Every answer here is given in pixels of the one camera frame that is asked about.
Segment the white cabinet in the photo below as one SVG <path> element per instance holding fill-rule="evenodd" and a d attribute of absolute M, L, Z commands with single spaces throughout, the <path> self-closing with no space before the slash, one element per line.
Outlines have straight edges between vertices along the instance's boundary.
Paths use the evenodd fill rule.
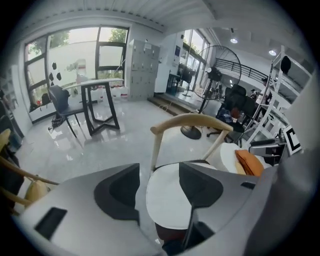
<path fill-rule="evenodd" d="M 130 101 L 146 100 L 155 92 L 160 48 L 139 40 L 128 45 L 126 85 Z"/>

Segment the gray chair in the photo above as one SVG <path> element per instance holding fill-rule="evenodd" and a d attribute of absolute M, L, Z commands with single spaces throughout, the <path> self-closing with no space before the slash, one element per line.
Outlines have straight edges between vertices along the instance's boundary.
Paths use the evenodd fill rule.
<path fill-rule="evenodd" d="M 70 127 L 74 137 L 77 137 L 74 130 L 72 129 L 72 127 L 69 123 L 68 116 L 74 115 L 78 125 L 80 126 L 80 123 L 78 121 L 76 114 L 84 112 L 84 108 L 83 108 L 82 103 L 78 103 L 75 105 L 69 105 L 68 104 L 68 97 L 69 97 L 68 91 L 62 90 L 62 88 L 58 85 L 53 85 L 53 86 L 49 87 L 49 95 L 50 95 L 50 98 L 53 102 L 53 105 L 54 105 L 56 112 L 61 117 L 65 117 L 65 120 L 66 120 L 68 126 Z"/>

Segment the curved wooden backrest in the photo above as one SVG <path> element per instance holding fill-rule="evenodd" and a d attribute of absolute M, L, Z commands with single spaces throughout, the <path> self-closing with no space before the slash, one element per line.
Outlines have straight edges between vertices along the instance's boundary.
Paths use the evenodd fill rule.
<path fill-rule="evenodd" d="M 159 123 L 150 128 L 151 132 L 155 135 L 153 152 L 151 158 L 151 170 L 154 171 L 156 168 L 156 162 L 158 159 L 162 137 L 164 131 L 173 127 L 181 126 L 202 126 L 202 127 L 211 127 L 217 130 L 221 130 L 219 137 L 215 140 L 212 146 L 209 148 L 207 153 L 202 157 L 203 160 L 207 159 L 217 147 L 224 141 L 224 138 L 229 132 L 232 132 L 234 129 L 232 126 L 205 114 L 180 114 L 169 120 L 166 120 L 162 123 Z"/>

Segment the round fan base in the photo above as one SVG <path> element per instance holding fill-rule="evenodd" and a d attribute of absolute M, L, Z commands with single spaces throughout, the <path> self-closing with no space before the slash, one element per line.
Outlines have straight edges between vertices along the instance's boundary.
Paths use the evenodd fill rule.
<path fill-rule="evenodd" d="M 190 139 L 199 140 L 201 138 L 201 131 L 194 126 L 182 126 L 180 131 Z"/>

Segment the fan stand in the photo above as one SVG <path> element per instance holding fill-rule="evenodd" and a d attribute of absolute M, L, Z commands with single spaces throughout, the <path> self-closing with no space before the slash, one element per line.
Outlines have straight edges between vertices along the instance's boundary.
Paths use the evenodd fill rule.
<path fill-rule="evenodd" d="M 189 87 L 190 87 L 190 83 L 188 83 L 188 88 L 186 89 L 186 93 L 185 93 L 185 94 L 182 94 L 183 96 L 191 97 L 191 95 L 188 95 Z"/>
<path fill-rule="evenodd" d="M 212 86 L 212 79 L 210 79 L 210 83 L 208 85 L 208 88 L 206 89 L 206 93 L 205 93 L 205 97 L 202 101 L 202 104 L 201 104 L 201 107 L 199 109 L 199 112 L 198 114 L 201 114 L 202 110 L 204 109 L 204 106 L 205 106 L 205 103 L 207 100 L 207 96 L 210 92 L 210 89 L 211 89 L 211 86 Z M 192 139 L 192 140 L 199 140 L 202 136 L 201 134 L 201 131 L 196 128 L 195 126 L 182 126 L 180 131 L 182 132 L 182 134 L 186 137 L 188 137 L 189 139 Z"/>

